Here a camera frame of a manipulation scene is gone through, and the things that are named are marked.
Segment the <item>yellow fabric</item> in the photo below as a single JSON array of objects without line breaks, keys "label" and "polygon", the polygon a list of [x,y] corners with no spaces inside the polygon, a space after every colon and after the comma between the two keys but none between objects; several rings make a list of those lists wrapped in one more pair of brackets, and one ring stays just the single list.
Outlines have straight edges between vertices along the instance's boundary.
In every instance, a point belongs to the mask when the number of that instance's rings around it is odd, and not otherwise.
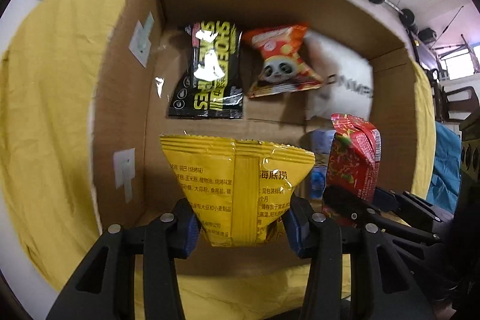
[{"label": "yellow fabric", "polygon": [[417,117],[417,163],[411,193],[427,198],[435,157],[435,112],[431,87],[423,69],[412,61],[415,72],[415,115]]},{"label": "yellow fabric", "polygon": [[[124,1],[44,0],[2,56],[1,188],[21,246],[57,290],[98,237],[88,178],[87,113]],[[426,162],[417,167],[414,192],[420,195],[428,188],[435,144],[427,90],[420,72],[417,121],[419,150],[424,151],[417,160]],[[344,256],[343,295],[350,293],[349,269]],[[302,266],[246,278],[179,276],[178,284],[188,320],[258,320],[299,307],[308,271]],[[136,272],[139,319],[141,278]]]}]

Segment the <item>blue package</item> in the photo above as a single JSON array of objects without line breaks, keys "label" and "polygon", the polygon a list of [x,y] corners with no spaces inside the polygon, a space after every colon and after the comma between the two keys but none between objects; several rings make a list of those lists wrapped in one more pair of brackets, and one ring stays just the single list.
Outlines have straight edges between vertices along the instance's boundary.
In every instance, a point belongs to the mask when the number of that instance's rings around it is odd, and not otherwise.
[{"label": "blue package", "polygon": [[317,129],[310,133],[310,147],[315,154],[315,165],[310,171],[310,198],[322,198],[325,190],[328,157],[335,136],[334,130]]}]

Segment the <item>white package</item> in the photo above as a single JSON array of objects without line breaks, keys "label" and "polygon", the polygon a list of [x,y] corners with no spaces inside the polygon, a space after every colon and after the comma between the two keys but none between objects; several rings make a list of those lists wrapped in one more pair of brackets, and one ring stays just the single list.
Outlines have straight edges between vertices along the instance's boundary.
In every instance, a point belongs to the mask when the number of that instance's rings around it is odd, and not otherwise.
[{"label": "white package", "polygon": [[374,78],[369,62],[358,53],[320,33],[305,35],[311,67],[325,81],[325,86],[310,90],[306,118],[330,119],[332,113],[369,119],[374,95]]}]

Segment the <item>plastic wrapper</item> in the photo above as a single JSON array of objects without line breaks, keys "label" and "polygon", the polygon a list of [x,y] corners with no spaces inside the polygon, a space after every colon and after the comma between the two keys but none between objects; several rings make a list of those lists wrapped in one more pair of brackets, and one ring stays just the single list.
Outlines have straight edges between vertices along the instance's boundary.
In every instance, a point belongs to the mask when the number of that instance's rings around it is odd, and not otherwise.
[{"label": "plastic wrapper", "polygon": [[161,136],[177,180],[212,246],[255,246],[283,229],[280,217],[313,167],[313,152],[271,142]]},{"label": "plastic wrapper", "polygon": [[260,50],[263,69],[248,97],[320,88],[322,79],[299,56],[306,26],[291,25],[255,29],[244,33],[243,41]]},{"label": "plastic wrapper", "polygon": [[175,88],[169,116],[242,118],[241,33],[226,21],[198,22],[186,31],[191,35],[190,64]]},{"label": "plastic wrapper", "polygon": [[334,136],[334,130],[317,129],[310,132],[311,149],[315,154],[315,165],[310,172],[310,199],[322,198],[326,185],[328,157]]},{"label": "plastic wrapper", "polygon": [[[337,133],[328,159],[327,185],[341,186],[371,203],[382,153],[380,132],[360,117],[332,114]],[[323,204],[330,216],[334,212]]]}]

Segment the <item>panda face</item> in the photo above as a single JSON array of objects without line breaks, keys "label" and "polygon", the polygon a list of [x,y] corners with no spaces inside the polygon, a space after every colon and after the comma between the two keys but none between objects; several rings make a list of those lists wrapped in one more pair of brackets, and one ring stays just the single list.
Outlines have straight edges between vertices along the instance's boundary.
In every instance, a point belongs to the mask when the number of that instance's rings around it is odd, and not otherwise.
[{"label": "panda face", "polygon": [[281,83],[298,74],[295,61],[286,56],[272,56],[265,61],[260,80],[268,83]]}]

